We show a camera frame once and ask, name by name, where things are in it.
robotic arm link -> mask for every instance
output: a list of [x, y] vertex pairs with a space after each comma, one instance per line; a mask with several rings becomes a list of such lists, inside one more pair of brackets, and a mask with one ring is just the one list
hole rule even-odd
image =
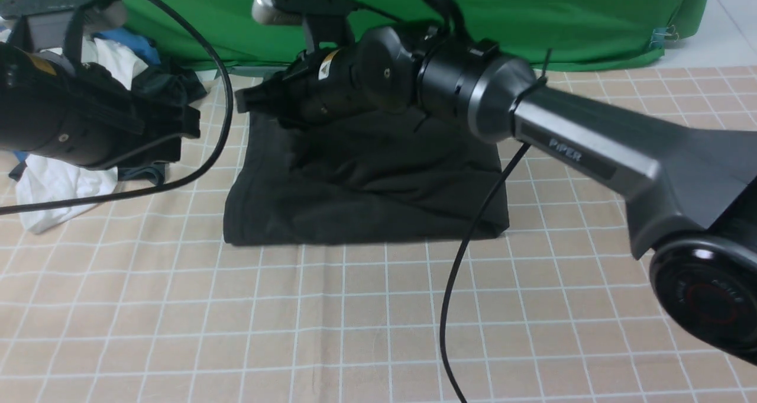
[[311, 127], [413, 108], [488, 143], [531, 144], [624, 198], [630, 251], [654, 250], [652, 289], [674, 321], [757, 365], [757, 133], [695, 130], [549, 88], [527, 61], [471, 39], [454, 0], [423, 1], [442, 20], [354, 42], [319, 31], [360, 9], [350, 0], [255, 0], [262, 24], [305, 27], [308, 49], [237, 91], [238, 111]]
[[[0, 215], [152, 195], [195, 181], [213, 166], [228, 138], [234, 96], [216, 51], [184, 18], [167, 13], [205, 48], [224, 83], [224, 124], [205, 163], [150, 188], [65, 201], [0, 207]], [[182, 139], [200, 138], [200, 111], [143, 98], [97, 63], [82, 61], [83, 37], [127, 22], [122, 0], [0, 0], [0, 150], [16, 150], [85, 169], [134, 168], [181, 159]]]

pile of clothes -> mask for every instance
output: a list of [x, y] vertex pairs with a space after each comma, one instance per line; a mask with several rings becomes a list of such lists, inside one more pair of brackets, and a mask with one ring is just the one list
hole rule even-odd
[[[0, 27], [0, 42], [7, 41], [11, 30]], [[51, 51], [60, 54], [60, 48]], [[82, 63], [98, 63], [135, 95], [186, 106], [208, 93], [197, 74], [161, 57], [154, 41], [125, 28], [92, 34], [83, 39]], [[14, 152], [19, 164], [9, 177], [17, 182], [17, 203], [30, 204], [70, 198], [106, 195], [116, 191], [119, 182], [148, 180], [161, 185], [166, 179], [166, 165], [143, 168], [89, 171], [46, 157]], [[21, 222], [26, 230], [40, 234], [54, 225], [92, 209], [94, 205], [25, 212]]]

yellow label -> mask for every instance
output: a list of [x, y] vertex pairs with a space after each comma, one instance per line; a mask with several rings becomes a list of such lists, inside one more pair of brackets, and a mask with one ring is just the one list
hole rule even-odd
[[339, 52], [339, 50], [333, 50], [328, 55], [326, 55], [326, 58], [323, 59], [321, 66], [318, 69], [318, 80], [326, 79], [327, 77], [329, 77], [329, 72], [331, 71], [331, 63], [337, 52]]
[[32, 55], [30, 53], [25, 53], [25, 54], [27, 55], [27, 57], [30, 58], [30, 60], [32, 60], [32, 64], [36, 68], [40, 69], [41, 71], [43, 71], [45, 73], [48, 73], [49, 75], [57, 76], [57, 73], [55, 72], [55, 69], [52, 67], [52, 65], [47, 60], [43, 60], [43, 59], [41, 59], [39, 57], [36, 57], [35, 55]]

folded black fabric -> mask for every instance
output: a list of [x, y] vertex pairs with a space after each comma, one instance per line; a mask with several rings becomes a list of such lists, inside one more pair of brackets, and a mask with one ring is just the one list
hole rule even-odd
[[166, 182], [166, 164], [154, 163], [144, 168], [119, 168], [118, 181], [147, 180], [152, 185], [163, 185]]
[[22, 161], [21, 163], [17, 164], [16, 167], [11, 169], [10, 173], [8, 173], [8, 178], [19, 182], [21, 181], [21, 176], [24, 175], [25, 170], [27, 170], [27, 162]]
[[185, 69], [171, 58], [159, 66], [149, 66], [132, 80], [132, 92], [173, 106], [186, 106], [208, 95], [197, 73]]
[[[311, 130], [251, 114], [224, 239], [235, 246], [460, 239], [501, 171], [497, 147], [417, 112]], [[504, 187], [475, 238], [509, 226]]]

